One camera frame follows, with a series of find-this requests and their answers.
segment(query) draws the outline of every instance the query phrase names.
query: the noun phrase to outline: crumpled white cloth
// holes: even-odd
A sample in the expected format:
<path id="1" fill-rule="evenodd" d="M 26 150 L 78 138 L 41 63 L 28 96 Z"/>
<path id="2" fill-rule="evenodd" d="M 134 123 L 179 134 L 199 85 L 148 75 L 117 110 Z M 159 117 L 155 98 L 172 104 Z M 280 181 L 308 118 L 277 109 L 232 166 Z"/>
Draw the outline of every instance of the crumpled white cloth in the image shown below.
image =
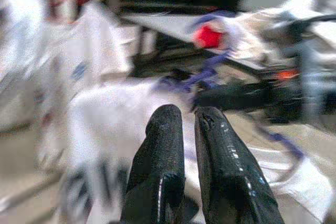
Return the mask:
<path id="1" fill-rule="evenodd" d="M 173 103 L 182 112 L 186 194 L 201 205 L 198 181 L 194 114 L 177 94 L 153 91 L 154 80 L 114 84 L 82 92 L 69 110 L 69 172 L 109 157 L 115 166 L 131 166 L 145 138 L 145 126 L 159 106 Z M 329 180 L 307 157 L 296 160 L 289 152 L 250 148 L 270 183 L 286 223 L 321 223 L 332 200 Z M 117 220 L 96 201 L 88 223 Z"/>

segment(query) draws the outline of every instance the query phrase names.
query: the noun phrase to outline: table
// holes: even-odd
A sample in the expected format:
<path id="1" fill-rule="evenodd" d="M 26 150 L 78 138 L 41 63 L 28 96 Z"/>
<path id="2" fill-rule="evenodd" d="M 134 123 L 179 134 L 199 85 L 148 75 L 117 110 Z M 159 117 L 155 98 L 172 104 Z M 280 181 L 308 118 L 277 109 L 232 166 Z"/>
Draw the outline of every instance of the table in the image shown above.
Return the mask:
<path id="1" fill-rule="evenodd" d="M 173 37 L 175 39 L 181 40 L 186 43 L 192 42 L 192 33 L 187 32 L 188 25 L 195 22 L 200 16 L 199 15 L 158 15 L 158 14 L 127 14 L 121 16 L 122 19 L 132 22 L 134 24 L 140 25 L 141 37 L 139 45 L 139 54 L 142 49 L 142 40 L 144 29 L 150 29 L 157 31 Z M 205 49 L 209 56 L 218 55 L 220 52 L 215 49 Z M 239 68 L 243 71 L 247 71 L 254 75 L 259 75 L 260 72 L 264 69 L 264 66 L 261 64 L 247 59 L 235 59 L 228 58 L 227 64 L 232 65 L 236 68 Z"/>

